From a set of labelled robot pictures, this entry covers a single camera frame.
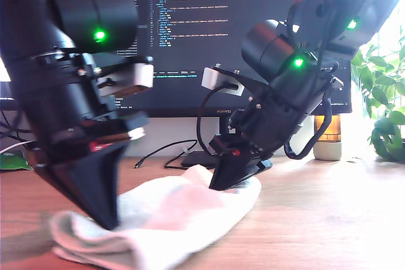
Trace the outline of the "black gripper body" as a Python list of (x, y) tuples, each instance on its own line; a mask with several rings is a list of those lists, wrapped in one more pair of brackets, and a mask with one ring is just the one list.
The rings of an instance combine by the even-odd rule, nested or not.
[(289, 143), (306, 113), (296, 111), (266, 86), (248, 89), (249, 104), (238, 108), (209, 145), (216, 152), (217, 169), (268, 169), (274, 152)]
[(145, 135), (147, 116), (120, 116), (117, 97), (149, 89), (149, 58), (98, 54), (48, 53), (15, 62), (15, 100), (35, 140), (52, 163), (77, 159), (115, 143)]

